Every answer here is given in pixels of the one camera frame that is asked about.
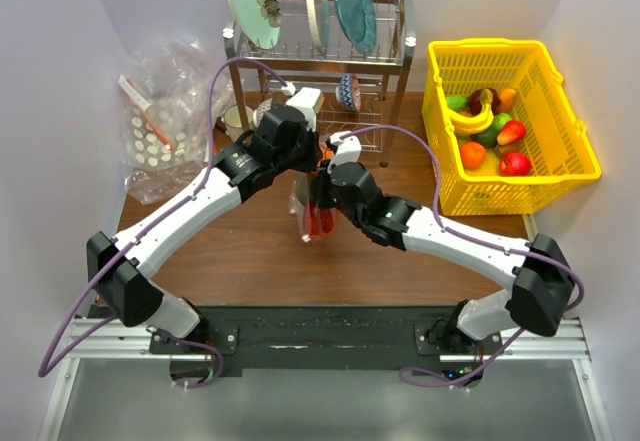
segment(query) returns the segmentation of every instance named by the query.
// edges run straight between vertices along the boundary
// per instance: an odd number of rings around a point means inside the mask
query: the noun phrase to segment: cup
[[[355,74],[345,74],[336,87],[336,98],[347,111],[357,113],[360,111],[360,84]]]
[[[253,124],[253,109],[249,106],[245,106],[247,110],[247,119],[249,120],[249,126]],[[240,110],[238,106],[231,106],[222,115],[222,122],[226,127],[226,133],[231,138],[231,141],[235,142],[236,139],[244,133],[242,129],[242,122],[240,121]]]

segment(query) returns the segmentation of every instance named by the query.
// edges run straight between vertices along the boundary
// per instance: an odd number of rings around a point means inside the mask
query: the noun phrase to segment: metal dish rack
[[[333,92],[344,74],[357,74],[362,109],[359,113],[350,113],[333,94],[325,95],[325,102],[318,113],[320,134],[380,124],[396,125],[416,46],[413,0],[373,0],[377,41],[374,51],[368,56],[358,53],[346,39],[338,23],[333,0],[329,1],[330,39],[325,54],[313,48],[305,0],[279,0],[283,19],[278,43],[261,46],[257,40],[254,44],[242,30],[236,29],[235,23],[229,23],[222,33],[227,58],[242,56],[260,60],[282,72],[285,79],[295,82],[298,87],[318,87],[325,93]],[[244,109],[239,71],[244,68],[257,71],[262,99],[269,97],[279,83],[248,62],[229,66],[242,126],[247,130],[249,120]],[[393,103],[387,110],[385,100],[392,78],[397,78],[397,84]],[[393,131],[383,133],[381,130],[367,133],[361,140],[363,150],[381,153],[380,165],[387,166],[393,135]]]

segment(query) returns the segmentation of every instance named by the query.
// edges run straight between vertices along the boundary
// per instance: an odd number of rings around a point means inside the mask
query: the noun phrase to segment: banana
[[[491,101],[493,101],[493,94],[488,89],[483,89],[480,94],[482,111],[480,111],[476,116],[468,118],[449,109],[449,118],[451,119],[451,124],[453,124],[455,133],[460,135],[470,135],[481,133],[489,129],[489,126],[491,126],[491,123],[493,122]]]

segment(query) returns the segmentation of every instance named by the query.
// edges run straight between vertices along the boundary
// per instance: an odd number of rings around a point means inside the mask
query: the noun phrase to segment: plastic packaging
[[[130,58],[119,79],[127,99],[122,117],[125,186],[142,204],[181,191],[205,165],[206,94],[216,63],[198,41],[159,38]],[[227,75],[217,83],[212,116],[233,104]]]
[[[322,141],[320,148],[324,153],[323,159],[329,159],[332,153]],[[317,176],[316,173],[299,173],[289,196],[289,213],[296,216],[300,237],[305,243],[329,236],[338,221],[337,209],[321,209],[316,206],[316,197],[329,194],[320,192],[321,188],[314,188]]]

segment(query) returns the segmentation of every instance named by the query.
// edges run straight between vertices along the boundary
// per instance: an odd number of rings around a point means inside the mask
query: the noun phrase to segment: toy fruit
[[[493,122],[493,112],[491,111],[491,102],[493,94],[488,89],[482,91],[480,96],[482,103],[482,111],[480,114],[468,118],[453,110],[449,110],[449,119],[456,134],[461,136],[469,136],[471,134],[481,133],[485,131]]]
[[[496,114],[493,118],[491,126],[496,128],[498,131],[502,131],[509,121],[511,121],[511,116],[509,116],[507,113]]]
[[[526,176],[530,172],[531,161],[522,153],[509,153],[500,160],[500,174],[503,176]]]
[[[500,134],[500,130],[493,127],[493,125],[489,126],[489,129],[483,131],[478,134],[471,135],[471,141],[475,141],[476,143],[480,143],[487,149],[493,149],[498,145],[498,135]]]
[[[493,114],[497,114],[498,106],[500,106],[500,97],[498,96],[498,92],[493,88],[485,89],[488,89],[489,91],[491,91],[491,94],[493,94],[493,98],[491,101],[491,111],[493,112]],[[480,96],[485,89],[477,89],[473,93],[471,93],[471,96],[467,98],[467,102],[469,103],[469,111],[471,111],[471,114],[473,114],[474,116],[482,111],[482,101],[480,99]]]
[[[506,144],[515,143],[520,141],[527,134],[527,130],[520,121],[512,119],[505,124],[502,131],[498,135],[498,144],[504,146]]]
[[[497,112],[506,113],[513,108],[513,103],[516,100],[516,92],[511,88],[502,88],[498,97],[500,98],[500,105],[498,106]]]
[[[498,156],[499,158],[503,158],[507,154],[514,153],[516,151],[518,151],[518,145],[517,144],[507,144],[506,146],[498,145],[493,150],[493,152],[496,153],[496,156]]]
[[[480,143],[470,142],[460,148],[462,165],[467,169],[477,169],[487,158],[487,150]]]
[[[467,98],[462,95],[447,96],[447,108],[453,109],[456,112],[460,112],[469,106]]]

